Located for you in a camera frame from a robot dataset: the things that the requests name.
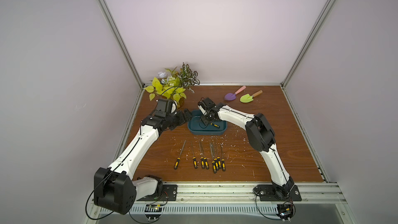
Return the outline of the teal plastic storage box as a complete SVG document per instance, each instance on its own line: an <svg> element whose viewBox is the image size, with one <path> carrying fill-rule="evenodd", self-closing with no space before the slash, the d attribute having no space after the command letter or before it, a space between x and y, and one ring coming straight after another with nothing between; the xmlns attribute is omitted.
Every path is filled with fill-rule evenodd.
<svg viewBox="0 0 398 224"><path fill-rule="evenodd" d="M223 135L228 128L226 121L214 121L209 124L204 124L201 117L200 110L193 110L192 119L188 122L188 129L194 135Z"/></svg>

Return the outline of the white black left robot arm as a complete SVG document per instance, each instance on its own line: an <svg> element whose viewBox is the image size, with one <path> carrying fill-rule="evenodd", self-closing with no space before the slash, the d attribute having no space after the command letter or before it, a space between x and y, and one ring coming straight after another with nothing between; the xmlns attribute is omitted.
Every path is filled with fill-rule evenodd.
<svg viewBox="0 0 398 224"><path fill-rule="evenodd" d="M188 109L178 110L175 101L158 100L155 109L141 121L137 134L122 154L111 165L95 172L91 195L94 204L124 215L137 200L162 197L161 178L149 175L134 179L135 171L164 131L174 130L191 119L192 113Z"/></svg>

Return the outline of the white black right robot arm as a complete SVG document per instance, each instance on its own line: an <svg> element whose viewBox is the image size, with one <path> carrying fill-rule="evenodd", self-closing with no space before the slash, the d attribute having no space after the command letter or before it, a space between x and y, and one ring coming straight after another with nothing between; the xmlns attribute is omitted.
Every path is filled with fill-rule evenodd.
<svg viewBox="0 0 398 224"><path fill-rule="evenodd" d="M260 153L271 175L272 197L282 201L301 201L299 189L277 151L275 132L263 114L244 113L223 103L216 104L210 98L199 101L198 108L205 124L227 121L246 131L250 146Z"/></svg>

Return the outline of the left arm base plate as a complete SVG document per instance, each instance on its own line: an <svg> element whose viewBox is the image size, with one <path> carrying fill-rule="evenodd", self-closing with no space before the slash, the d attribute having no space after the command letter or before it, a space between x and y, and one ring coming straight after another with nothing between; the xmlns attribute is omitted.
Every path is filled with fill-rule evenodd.
<svg viewBox="0 0 398 224"><path fill-rule="evenodd" d="M174 202L177 199L178 185L176 184L165 184L159 194L143 197L139 199L139 202Z"/></svg>

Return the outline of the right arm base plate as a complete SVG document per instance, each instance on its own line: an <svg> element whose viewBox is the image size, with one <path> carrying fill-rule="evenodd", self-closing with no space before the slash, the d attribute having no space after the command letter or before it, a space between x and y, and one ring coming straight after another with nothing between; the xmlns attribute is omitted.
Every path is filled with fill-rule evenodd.
<svg viewBox="0 0 398 224"><path fill-rule="evenodd" d="M297 185L293 185L291 189L274 185L257 185L253 192L260 197L261 201L279 201L279 202L300 202L302 197Z"/></svg>

